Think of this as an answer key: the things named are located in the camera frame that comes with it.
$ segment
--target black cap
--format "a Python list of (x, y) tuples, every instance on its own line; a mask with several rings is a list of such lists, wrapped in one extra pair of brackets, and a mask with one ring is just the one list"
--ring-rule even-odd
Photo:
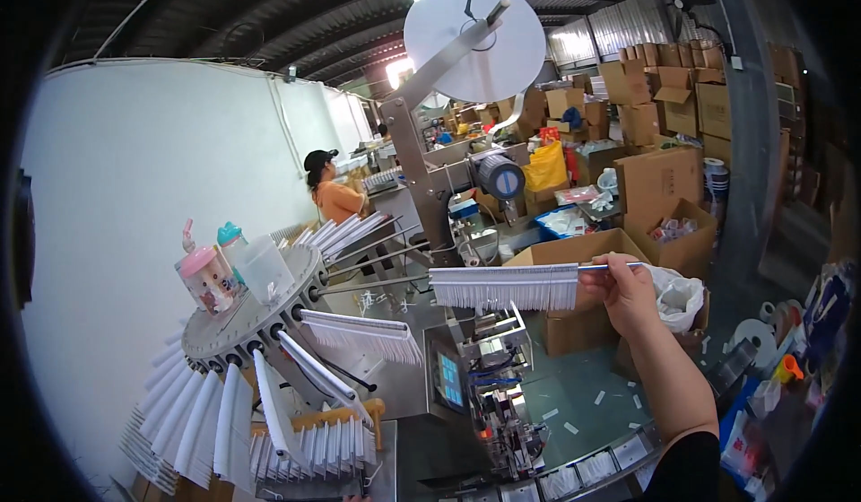
[(322, 170), (337, 155), (338, 149), (332, 149), (331, 151), (311, 151), (305, 157), (305, 171)]

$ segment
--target yellow plastic bag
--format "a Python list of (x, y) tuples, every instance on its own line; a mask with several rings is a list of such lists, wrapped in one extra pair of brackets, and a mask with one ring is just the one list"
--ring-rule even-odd
[(530, 157), (530, 164), (522, 167), (526, 177), (526, 188), (540, 192), (547, 188), (559, 186), (568, 180), (565, 169), (565, 156), (562, 154), (562, 142), (556, 141), (546, 147), (538, 147)]

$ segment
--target orange shirt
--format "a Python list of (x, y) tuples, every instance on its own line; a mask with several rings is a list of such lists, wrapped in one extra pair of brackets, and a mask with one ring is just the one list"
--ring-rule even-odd
[(334, 219), (335, 224), (357, 214), (365, 202), (365, 195), (343, 184), (323, 181), (311, 195), (325, 219)]

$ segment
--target blue lid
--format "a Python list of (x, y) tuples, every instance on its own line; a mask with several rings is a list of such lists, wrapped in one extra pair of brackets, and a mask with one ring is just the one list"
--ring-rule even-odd
[(229, 221), (224, 225), (224, 227), (218, 228), (218, 244), (219, 246), (223, 246), (241, 234), (242, 227), (236, 227), (233, 225), (233, 222)]

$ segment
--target hand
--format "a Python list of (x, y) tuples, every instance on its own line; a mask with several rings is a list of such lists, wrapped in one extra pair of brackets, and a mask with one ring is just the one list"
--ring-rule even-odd
[(652, 273), (645, 266), (629, 267), (634, 256), (610, 251), (592, 258), (593, 264), (607, 264), (608, 271), (583, 271), (579, 281), (589, 294), (604, 301), (609, 322), (622, 336), (638, 326), (660, 323), (655, 301)]

